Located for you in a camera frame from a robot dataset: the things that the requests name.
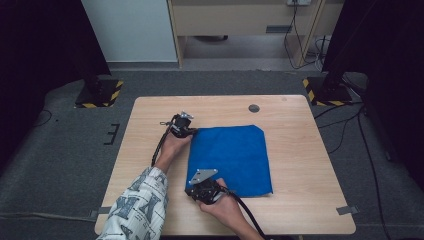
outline white wall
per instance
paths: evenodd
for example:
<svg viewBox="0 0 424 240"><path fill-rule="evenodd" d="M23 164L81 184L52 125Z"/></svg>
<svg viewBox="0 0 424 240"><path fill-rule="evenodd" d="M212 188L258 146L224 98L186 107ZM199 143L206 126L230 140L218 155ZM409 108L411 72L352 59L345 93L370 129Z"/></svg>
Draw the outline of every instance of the white wall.
<svg viewBox="0 0 424 240"><path fill-rule="evenodd" d="M177 62L166 0L82 0L108 62Z"/></svg>

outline small black dot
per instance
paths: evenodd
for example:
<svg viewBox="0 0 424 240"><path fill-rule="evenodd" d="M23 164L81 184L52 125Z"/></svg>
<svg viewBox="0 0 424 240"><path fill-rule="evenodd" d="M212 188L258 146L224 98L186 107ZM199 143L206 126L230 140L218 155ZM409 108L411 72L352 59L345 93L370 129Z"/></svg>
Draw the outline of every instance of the small black dot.
<svg viewBox="0 0 424 240"><path fill-rule="evenodd" d="M249 106L249 111L253 112L253 113L257 113L259 112L260 108L258 105L256 104L252 104Z"/></svg>

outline blue towel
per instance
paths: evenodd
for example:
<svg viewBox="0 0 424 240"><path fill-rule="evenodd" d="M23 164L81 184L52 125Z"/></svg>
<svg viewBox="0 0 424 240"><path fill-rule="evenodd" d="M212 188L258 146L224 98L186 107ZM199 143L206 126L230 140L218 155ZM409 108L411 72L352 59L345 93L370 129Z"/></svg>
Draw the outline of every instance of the blue towel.
<svg viewBox="0 0 424 240"><path fill-rule="evenodd" d="M264 132L254 125L200 128L191 141L186 187L197 169L217 169L239 197L272 193Z"/></svg>

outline tabletop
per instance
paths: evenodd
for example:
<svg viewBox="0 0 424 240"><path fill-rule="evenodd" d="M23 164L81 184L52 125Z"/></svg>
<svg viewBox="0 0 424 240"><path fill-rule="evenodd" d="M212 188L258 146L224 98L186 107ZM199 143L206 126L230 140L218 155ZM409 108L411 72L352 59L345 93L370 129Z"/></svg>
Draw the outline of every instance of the tabletop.
<svg viewBox="0 0 424 240"><path fill-rule="evenodd" d="M257 112L250 111L254 106ZM351 214L339 215L346 200L309 104L302 95L140 97L135 101L102 207L151 164L173 115L194 116L190 127L256 125L265 133L273 194L244 198L267 235L351 234ZM234 235L199 210L184 192L188 146L168 171L169 203L162 235ZM100 214L100 233L107 214Z"/></svg>

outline sleeve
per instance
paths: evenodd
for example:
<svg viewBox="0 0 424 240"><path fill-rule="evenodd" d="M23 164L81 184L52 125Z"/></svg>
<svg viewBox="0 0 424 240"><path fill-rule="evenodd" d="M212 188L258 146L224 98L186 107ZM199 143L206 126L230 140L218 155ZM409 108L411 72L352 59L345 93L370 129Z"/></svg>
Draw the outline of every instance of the sleeve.
<svg viewBox="0 0 424 240"><path fill-rule="evenodd" d="M159 239L168 205L168 179L149 167L116 200L98 240Z"/></svg>

